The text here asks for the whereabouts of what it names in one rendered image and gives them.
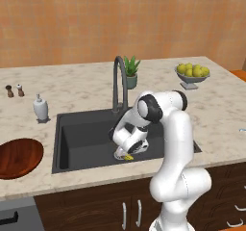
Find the brown wooden bowl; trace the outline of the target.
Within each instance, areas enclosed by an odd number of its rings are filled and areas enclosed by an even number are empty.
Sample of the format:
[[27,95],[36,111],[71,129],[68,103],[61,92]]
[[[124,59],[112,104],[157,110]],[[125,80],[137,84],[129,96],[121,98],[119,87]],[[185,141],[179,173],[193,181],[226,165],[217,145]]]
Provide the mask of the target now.
[[0,179],[27,175],[41,162],[43,145],[34,139],[16,139],[0,145]]

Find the dark wood cupboard door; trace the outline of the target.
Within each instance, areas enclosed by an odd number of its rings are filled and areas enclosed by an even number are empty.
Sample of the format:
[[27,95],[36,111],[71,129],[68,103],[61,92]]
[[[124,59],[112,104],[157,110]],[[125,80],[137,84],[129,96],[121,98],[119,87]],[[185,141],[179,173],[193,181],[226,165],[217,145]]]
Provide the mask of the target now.
[[[152,222],[158,217],[161,204],[154,200],[149,191],[150,178],[139,179],[133,182],[132,210],[131,210],[131,231],[149,231]],[[137,200],[141,200],[142,217],[141,225],[137,227]]]
[[130,231],[131,198],[107,186],[35,197],[45,231],[124,231],[122,203]]

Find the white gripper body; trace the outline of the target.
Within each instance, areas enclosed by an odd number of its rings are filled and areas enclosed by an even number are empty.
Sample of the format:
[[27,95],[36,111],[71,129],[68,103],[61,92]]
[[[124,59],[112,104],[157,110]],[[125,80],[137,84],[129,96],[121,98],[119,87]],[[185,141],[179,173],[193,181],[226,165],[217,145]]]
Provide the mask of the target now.
[[118,146],[114,152],[114,158],[115,159],[126,159],[128,157],[129,157],[129,154],[124,149],[122,149],[120,146]]

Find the grey fruit bowl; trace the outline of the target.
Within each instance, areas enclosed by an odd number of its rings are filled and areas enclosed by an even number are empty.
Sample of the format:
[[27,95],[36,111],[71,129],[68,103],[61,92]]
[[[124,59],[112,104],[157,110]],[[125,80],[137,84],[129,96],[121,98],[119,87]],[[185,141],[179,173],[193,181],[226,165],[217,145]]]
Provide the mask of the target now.
[[205,77],[187,77],[183,74],[180,74],[177,70],[176,70],[176,74],[181,79],[180,85],[185,90],[197,90],[198,87],[196,86],[196,83],[201,83],[210,77],[210,74],[208,74]]

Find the white soap dispenser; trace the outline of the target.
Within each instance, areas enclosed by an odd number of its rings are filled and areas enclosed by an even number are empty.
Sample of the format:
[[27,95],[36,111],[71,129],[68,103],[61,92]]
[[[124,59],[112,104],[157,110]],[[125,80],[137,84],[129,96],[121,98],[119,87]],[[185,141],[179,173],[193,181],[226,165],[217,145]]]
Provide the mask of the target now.
[[47,101],[42,99],[39,93],[33,102],[33,108],[39,122],[47,122],[49,120]]

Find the dark grey sink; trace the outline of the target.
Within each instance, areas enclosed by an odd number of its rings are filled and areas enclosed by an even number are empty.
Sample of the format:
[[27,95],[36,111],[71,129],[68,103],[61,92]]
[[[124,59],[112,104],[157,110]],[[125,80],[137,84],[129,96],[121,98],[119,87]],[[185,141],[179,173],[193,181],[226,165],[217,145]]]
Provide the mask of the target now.
[[[94,167],[128,164],[116,160],[117,146],[109,139],[109,130],[121,117],[112,109],[58,114],[52,172],[66,172]],[[148,126],[146,152],[135,154],[131,163],[164,156],[163,128],[160,123]]]

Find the dark grey tap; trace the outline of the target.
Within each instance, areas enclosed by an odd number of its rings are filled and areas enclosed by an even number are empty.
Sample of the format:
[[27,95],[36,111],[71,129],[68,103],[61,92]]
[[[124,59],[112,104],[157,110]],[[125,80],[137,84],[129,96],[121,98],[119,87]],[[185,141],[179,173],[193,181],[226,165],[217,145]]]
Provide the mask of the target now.
[[[123,87],[123,103],[122,107],[118,105],[118,84],[117,84],[117,70],[121,70],[121,79]],[[112,96],[112,111],[117,114],[119,111],[126,112],[128,109],[128,88],[127,76],[123,59],[116,56],[113,65],[113,96]]]

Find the dark wood drawer unit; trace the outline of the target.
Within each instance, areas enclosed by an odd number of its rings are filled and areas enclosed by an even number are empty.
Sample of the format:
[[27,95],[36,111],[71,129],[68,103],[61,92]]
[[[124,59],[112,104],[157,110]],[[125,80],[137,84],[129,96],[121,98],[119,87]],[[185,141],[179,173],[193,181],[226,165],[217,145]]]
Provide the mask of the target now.
[[230,228],[229,223],[246,225],[246,162],[208,167],[212,180],[211,189],[203,194],[189,209],[187,220],[195,231],[219,231]]

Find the grey dishwasher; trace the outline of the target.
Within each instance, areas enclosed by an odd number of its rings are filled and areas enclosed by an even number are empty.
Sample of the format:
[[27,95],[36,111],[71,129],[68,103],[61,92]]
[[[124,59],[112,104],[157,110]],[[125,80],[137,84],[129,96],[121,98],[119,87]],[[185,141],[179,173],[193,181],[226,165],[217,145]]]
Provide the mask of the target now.
[[0,225],[0,231],[45,231],[32,197],[0,201],[1,212],[18,212],[18,222]]

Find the white-topped salt shaker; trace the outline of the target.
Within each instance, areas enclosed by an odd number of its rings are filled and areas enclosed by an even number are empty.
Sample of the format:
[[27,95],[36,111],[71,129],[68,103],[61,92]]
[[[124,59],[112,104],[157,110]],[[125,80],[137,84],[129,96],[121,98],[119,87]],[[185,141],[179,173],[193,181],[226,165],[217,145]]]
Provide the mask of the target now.
[[23,91],[23,89],[22,89],[22,85],[17,84],[17,85],[16,85],[16,88],[17,88],[17,90],[18,90],[18,95],[19,95],[20,97],[23,97],[25,94],[24,94],[24,91]]

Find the green potted plant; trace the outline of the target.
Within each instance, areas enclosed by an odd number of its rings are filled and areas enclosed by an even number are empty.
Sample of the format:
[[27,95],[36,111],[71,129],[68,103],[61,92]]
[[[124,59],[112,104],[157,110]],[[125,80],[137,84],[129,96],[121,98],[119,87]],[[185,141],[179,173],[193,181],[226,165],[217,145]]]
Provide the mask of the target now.
[[135,60],[135,56],[130,59],[124,57],[125,73],[127,76],[127,88],[132,90],[137,84],[137,71],[140,61]]

